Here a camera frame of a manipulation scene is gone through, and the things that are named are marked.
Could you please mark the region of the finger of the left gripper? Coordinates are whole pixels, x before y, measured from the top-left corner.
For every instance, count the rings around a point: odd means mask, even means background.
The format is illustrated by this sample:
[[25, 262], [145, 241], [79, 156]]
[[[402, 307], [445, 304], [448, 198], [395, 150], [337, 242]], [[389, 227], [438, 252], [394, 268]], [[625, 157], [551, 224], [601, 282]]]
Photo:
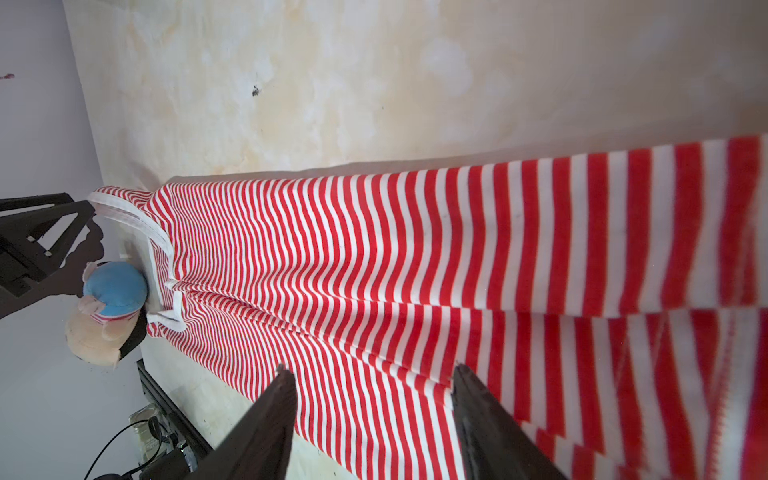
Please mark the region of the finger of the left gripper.
[[1, 213], [1, 287], [30, 293], [59, 271], [95, 215], [87, 201], [23, 214]]
[[73, 204], [73, 198], [67, 193], [34, 195], [5, 198], [1, 200], [2, 214], [23, 214], [56, 209]]

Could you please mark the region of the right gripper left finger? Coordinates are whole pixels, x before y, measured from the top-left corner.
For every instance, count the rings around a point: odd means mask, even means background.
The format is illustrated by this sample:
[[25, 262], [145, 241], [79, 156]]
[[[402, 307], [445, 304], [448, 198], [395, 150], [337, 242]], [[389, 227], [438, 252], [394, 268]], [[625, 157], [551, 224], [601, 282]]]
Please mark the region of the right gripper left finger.
[[284, 479], [288, 469], [298, 395], [292, 372], [281, 366], [224, 441], [189, 479]]

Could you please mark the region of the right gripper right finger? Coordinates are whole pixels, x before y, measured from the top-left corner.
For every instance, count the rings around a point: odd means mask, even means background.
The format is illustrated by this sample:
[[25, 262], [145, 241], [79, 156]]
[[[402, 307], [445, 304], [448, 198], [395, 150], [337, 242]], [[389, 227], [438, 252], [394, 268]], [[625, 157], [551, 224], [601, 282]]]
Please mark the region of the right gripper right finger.
[[468, 479], [562, 479], [486, 385], [466, 365], [453, 370], [453, 418]]

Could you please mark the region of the red white striped tank top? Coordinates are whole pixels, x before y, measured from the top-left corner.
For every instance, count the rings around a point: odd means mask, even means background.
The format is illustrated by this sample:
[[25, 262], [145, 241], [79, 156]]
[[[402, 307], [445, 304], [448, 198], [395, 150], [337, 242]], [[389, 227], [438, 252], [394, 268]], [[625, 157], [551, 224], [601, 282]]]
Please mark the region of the red white striped tank top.
[[363, 479], [460, 479], [471, 368], [574, 479], [767, 475], [767, 139], [104, 187], [162, 337]]

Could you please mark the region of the plush doll blue hat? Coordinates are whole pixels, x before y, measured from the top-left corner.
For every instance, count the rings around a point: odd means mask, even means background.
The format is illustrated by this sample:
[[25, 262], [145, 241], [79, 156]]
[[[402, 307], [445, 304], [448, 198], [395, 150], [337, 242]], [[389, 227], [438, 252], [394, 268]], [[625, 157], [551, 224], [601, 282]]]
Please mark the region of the plush doll blue hat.
[[122, 262], [91, 262], [83, 272], [83, 296], [65, 337], [80, 360], [114, 367], [146, 337], [148, 286], [144, 275]]

